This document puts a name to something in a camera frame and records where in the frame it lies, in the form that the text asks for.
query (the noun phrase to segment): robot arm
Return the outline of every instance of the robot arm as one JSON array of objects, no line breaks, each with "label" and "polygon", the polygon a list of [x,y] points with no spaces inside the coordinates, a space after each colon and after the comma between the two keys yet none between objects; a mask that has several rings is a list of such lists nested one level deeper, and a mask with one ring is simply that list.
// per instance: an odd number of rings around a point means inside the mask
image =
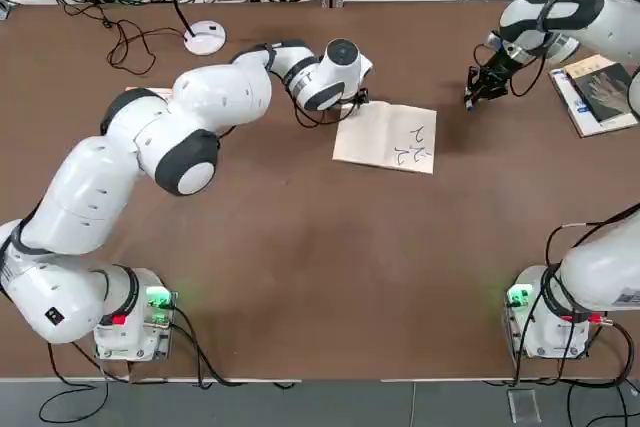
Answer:
[{"label": "robot arm", "polygon": [[[470,68],[467,108],[505,95],[513,74],[536,59],[561,62],[581,44],[614,61],[640,63],[637,25],[640,6],[631,0],[516,0],[489,37],[495,54]],[[628,100],[640,113],[638,70]],[[640,213],[627,213],[615,229],[571,249],[559,268],[538,265],[520,274],[505,316],[514,352],[579,357],[591,313],[640,309]]]},{"label": "robot arm", "polygon": [[345,39],[329,43],[317,58],[301,40],[257,45],[234,57],[233,64],[259,64],[275,74],[304,110],[325,110],[353,101],[372,63]]},{"label": "robot arm", "polygon": [[[472,110],[480,99],[507,94],[507,83],[538,58],[549,64],[566,60],[580,44],[621,63],[640,62],[640,5],[631,0],[515,0],[489,36],[495,54],[484,65],[470,67],[465,103]],[[640,78],[634,75],[631,107],[640,111]]]},{"label": "robot arm", "polygon": [[153,359],[168,327],[168,319],[156,318],[154,299],[168,294],[160,279],[77,256],[105,243],[141,174],[176,196],[204,189],[216,170],[215,132],[254,121],[269,107],[268,70],[288,76],[308,108],[355,96],[371,63],[350,42],[336,42],[323,61],[300,43],[283,42],[231,65],[186,72],[168,101],[147,89],[119,95],[101,135],[74,147],[36,209],[0,226],[0,285],[31,327],[50,343],[93,330],[101,358]]}]

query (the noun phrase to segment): brown table surface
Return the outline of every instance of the brown table surface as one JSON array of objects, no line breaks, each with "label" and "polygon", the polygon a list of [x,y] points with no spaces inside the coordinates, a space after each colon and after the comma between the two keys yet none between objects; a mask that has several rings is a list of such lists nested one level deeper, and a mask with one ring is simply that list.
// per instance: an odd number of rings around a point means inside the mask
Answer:
[{"label": "brown table surface", "polygon": [[[226,62],[259,42],[301,38],[320,53],[345,37],[374,63],[366,82],[373,99],[438,112],[434,175],[333,161],[335,127],[299,127],[274,78],[269,112],[225,139],[205,192],[178,199],[144,178],[95,255],[153,269],[179,291],[226,376],[509,377],[505,289],[543,260],[555,226],[604,219],[638,200],[640,141],[634,129],[579,139],[546,76],[526,98],[467,113],[461,96],[472,49],[503,7],[185,6],[191,20],[220,21],[226,46],[195,57],[177,37],[152,37],[158,60],[142,78],[105,61],[115,29],[59,7],[18,8],[0,22],[0,214],[8,221],[30,210],[127,86],[170,87],[183,71]],[[107,12],[145,29],[181,28],[169,5]],[[144,66],[142,45],[131,49],[127,65]],[[576,235],[558,240],[556,259]],[[43,340],[1,302],[0,376],[50,376]],[[615,317],[640,339],[637,314]],[[624,349],[615,332],[603,339],[589,360],[569,362],[567,375],[615,375]],[[99,375],[71,346],[56,352],[65,374]],[[555,369],[555,361],[527,361],[524,374]],[[194,377],[192,352],[177,342],[168,362],[139,374]]]}]

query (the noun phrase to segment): book page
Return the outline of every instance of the book page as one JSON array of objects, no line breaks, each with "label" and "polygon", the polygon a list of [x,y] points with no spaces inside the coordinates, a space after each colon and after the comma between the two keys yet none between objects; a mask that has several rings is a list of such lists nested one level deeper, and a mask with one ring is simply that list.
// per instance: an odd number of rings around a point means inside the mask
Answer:
[{"label": "book page", "polygon": [[338,124],[333,158],[431,174],[435,135],[435,111],[370,102]]}]

